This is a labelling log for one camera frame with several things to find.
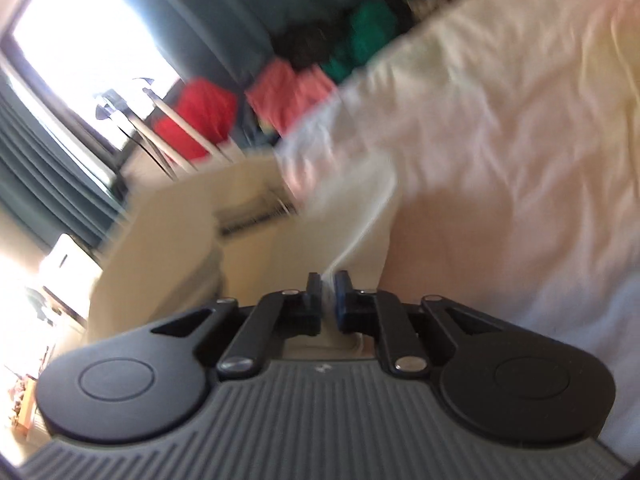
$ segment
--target window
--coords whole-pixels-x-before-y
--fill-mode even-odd
[[[153,105],[136,78],[154,79],[162,97],[178,81],[122,0],[30,0],[2,49],[44,104],[113,171],[124,162],[126,134],[134,130],[121,114],[98,121],[96,96],[114,89],[146,118]]]

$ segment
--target gray gripper base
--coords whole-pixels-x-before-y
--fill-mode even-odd
[[[123,447],[53,440],[27,479],[613,480],[626,466],[594,440],[502,446],[443,412],[430,388],[376,361],[273,362],[228,381],[173,433]]]

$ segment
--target metal screw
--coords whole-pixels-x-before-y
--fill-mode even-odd
[[[220,364],[220,368],[225,372],[245,372],[253,365],[254,360],[248,357],[229,357]]]
[[[407,355],[396,361],[396,370],[401,372],[421,372],[427,367],[427,361],[415,355]]]

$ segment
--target white fabric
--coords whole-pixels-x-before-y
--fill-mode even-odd
[[[360,353],[360,339],[335,327],[330,285],[341,269],[361,287],[378,284],[401,199],[393,162],[372,154],[325,181],[298,215],[220,238],[217,210],[279,187],[276,161],[263,156],[202,171],[140,199],[108,250],[91,297],[87,342],[194,308],[217,292],[249,305],[268,292],[304,290],[308,274],[318,272],[329,285],[323,334],[288,341],[287,355]]]
[[[640,460],[640,0],[459,0],[279,148],[308,196],[385,149],[404,202],[380,287],[443,294],[601,358],[602,440]]]

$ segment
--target white pole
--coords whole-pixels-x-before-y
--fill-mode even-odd
[[[136,130],[139,131],[140,134],[145,136],[158,148],[160,148],[163,152],[170,156],[176,164],[180,165],[186,171],[195,170],[193,164],[191,164],[180,153],[176,152],[162,137],[158,136],[158,134],[156,134],[155,131],[149,128],[137,115],[132,114],[128,116],[127,119],[129,119],[131,124],[135,126]]]
[[[171,118],[178,126],[180,126],[191,139],[195,140],[200,146],[207,150],[211,155],[220,160],[221,162],[231,162],[231,160],[222,153],[215,144],[203,137],[198,130],[191,126],[185,119],[183,119],[178,113],[165,103],[153,90],[149,88],[143,89],[144,93],[154,102],[154,104],[160,108],[169,118]]]

